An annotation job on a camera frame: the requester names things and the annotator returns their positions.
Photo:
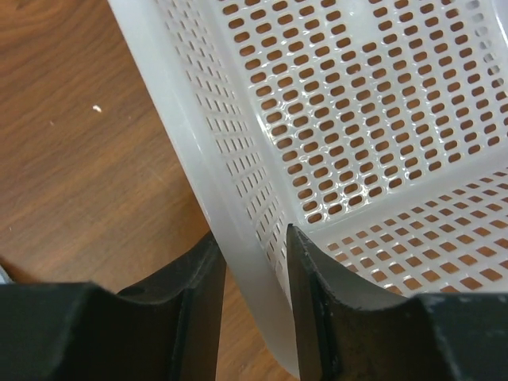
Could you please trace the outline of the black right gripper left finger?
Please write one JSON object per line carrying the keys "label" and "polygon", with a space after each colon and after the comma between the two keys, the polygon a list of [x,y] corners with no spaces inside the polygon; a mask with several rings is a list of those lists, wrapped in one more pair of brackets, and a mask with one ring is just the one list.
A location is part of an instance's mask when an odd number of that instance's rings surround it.
{"label": "black right gripper left finger", "polygon": [[4,380],[213,380],[225,261],[212,234],[138,283],[7,283]]}

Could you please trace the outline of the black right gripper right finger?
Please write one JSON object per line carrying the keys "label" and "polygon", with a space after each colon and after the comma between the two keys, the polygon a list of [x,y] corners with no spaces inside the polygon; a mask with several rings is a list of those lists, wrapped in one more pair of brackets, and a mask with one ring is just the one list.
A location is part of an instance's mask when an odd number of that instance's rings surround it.
{"label": "black right gripper right finger", "polygon": [[374,285],[287,228],[287,266],[303,380],[504,380],[507,296]]}

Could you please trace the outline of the white perforated plastic basket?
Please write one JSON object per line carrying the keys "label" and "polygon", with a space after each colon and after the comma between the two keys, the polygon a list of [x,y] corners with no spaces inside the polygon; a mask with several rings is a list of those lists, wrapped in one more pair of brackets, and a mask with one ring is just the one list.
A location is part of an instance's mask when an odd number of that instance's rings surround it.
{"label": "white perforated plastic basket", "polygon": [[267,347],[300,228],[345,291],[507,291],[504,1],[112,1]]}

